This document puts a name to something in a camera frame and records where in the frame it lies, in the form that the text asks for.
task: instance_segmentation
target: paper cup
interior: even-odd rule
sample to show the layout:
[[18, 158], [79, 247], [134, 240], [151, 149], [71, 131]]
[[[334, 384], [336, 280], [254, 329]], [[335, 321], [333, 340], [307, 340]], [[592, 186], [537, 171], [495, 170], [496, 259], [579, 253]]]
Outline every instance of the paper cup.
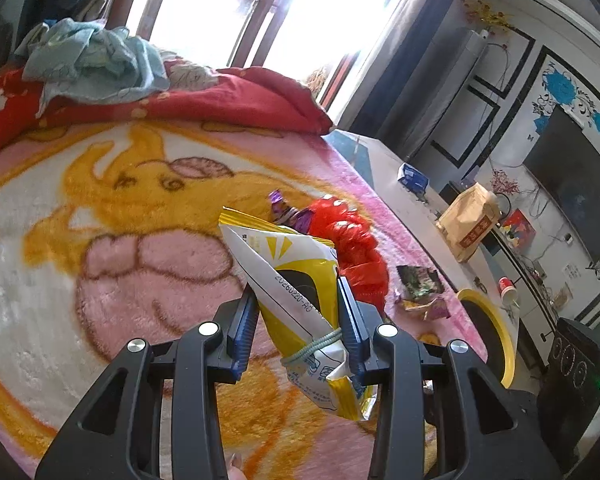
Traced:
[[498, 291], [504, 305], [512, 305], [518, 300], [518, 291], [513, 282], [506, 276], [498, 280]]

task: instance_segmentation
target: pile of clothes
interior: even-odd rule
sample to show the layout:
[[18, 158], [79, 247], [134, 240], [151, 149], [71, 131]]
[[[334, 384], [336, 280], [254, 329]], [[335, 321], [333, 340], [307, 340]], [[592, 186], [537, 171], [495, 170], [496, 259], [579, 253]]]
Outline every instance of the pile of clothes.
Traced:
[[51, 27], [40, 23], [14, 54], [25, 61], [23, 81], [44, 83], [37, 118], [59, 95], [78, 103], [116, 104], [170, 87], [160, 52], [129, 36], [125, 27], [107, 30], [102, 23], [71, 18]]

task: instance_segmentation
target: rubber band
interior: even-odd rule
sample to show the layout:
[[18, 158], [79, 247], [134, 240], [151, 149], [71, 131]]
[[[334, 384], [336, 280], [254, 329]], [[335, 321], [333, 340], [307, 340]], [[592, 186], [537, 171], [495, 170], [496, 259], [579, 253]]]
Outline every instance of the rubber band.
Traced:
[[336, 341], [339, 341], [340, 339], [342, 339], [342, 329], [337, 328], [333, 332], [323, 335], [320, 339], [316, 339], [307, 346], [299, 349], [295, 354], [292, 354], [289, 357], [283, 357], [280, 359], [280, 363], [283, 365], [283, 367], [288, 367], [296, 361], [303, 361], [315, 351], [322, 350], [323, 348], [335, 343]]

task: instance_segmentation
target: red quilt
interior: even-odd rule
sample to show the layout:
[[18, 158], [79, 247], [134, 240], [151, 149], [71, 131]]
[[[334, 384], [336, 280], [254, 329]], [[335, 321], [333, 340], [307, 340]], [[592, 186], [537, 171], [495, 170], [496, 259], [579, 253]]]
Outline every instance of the red quilt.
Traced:
[[323, 135], [333, 126], [311, 91], [261, 67], [218, 70], [205, 90], [169, 90], [126, 104], [85, 105], [57, 97], [36, 113], [43, 83], [22, 80], [22, 69], [0, 75], [0, 149], [25, 130], [129, 119], [217, 121], [240, 126]]

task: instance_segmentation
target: blue box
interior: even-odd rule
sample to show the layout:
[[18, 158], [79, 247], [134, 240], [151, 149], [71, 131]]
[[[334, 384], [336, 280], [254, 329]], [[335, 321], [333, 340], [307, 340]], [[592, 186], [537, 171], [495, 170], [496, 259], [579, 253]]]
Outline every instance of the blue box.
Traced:
[[406, 162], [398, 170], [398, 182], [416, 195], [424, 195], [429, 185], [429, 179]]

